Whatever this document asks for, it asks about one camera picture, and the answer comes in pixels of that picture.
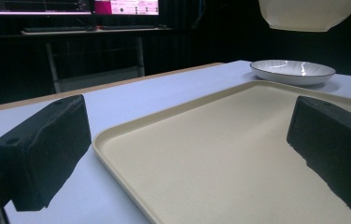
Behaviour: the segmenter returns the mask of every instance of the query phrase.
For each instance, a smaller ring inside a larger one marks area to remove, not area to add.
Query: plate rim
[[[258,67],[254,66],[255,63],[262,63],[262,62],[269,62],[269,61],[289,61],[289,62],[295,62],[295,63],[311,63],[311,62],[303,62],[303,61],[294,61],[294,60],[283,60],[283,59],[271,59],[271,60],[259,60],[259,61],[255,61],[250,63],[250,67],[256,70],[259,70],[261,72],[265,72],[265,73],[270,73],[270,74],[274,74],[274,75],[279,75],[279,76],[286,76],[286,77],[303,77],[303,76],[299,76],[299,75],[292,75],[292,74],[284,74],[284,73],[277,73],[277,72],[272,72],[272,71],[267,71],[267,70],[262,70],[259,69]],[[333,73],[330,74],[324,74],[324,75],[317,75],[317,76],[304,76],[303,78],[309,78],[309,77],[328,77],[328,76],[333,76],[334,74],[336,74],[336,70],[332,67],[326,66],[324,64],[320,64],[320,63],[311,63],[311,64],[317,64],[320,66],[324,66],[324,67],[328,67],[330,69],[333,70]]]

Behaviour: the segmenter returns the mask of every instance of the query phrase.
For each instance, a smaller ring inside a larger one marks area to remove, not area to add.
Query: monitor
[[[94,0],[96,15],[158,16],[159,0]]]
[[[0,15],[90,14],[90,0],[0,0]]]

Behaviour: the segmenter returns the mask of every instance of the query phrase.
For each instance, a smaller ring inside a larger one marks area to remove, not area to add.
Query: plastic tray
[[[153,223],[351,223],[286,137],[296,98],[351,99],[267,81],[99,133],[93,147]]]

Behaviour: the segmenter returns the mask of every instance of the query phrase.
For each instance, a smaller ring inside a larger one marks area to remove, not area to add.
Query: dark background
[[[351,16],[326,33],[306,33],[270,29],[260,15],[258,0],[162,0],[160,13],[148,18],[0,17],[0,35],[18,35],[23,27],[31,26],[166,24],[185,32],[144,37],[146,75],[205,63],[265,59],[322,63],[338,74],[351,75]],[[132,65],[133,53],[124,48],[132,41],[70,39],[53,43],[53,51],[60,55],[56,62],[59,75],[81,76]],[[0,104],[52,93],[43,43],[0,44]]]

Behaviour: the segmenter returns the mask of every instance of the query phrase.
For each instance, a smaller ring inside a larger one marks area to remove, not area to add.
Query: dark wall
[[[270,29],[257,0],[206,0],[193,38],[194,63],[288,59],[351,75],[351,16],[325,33]]]

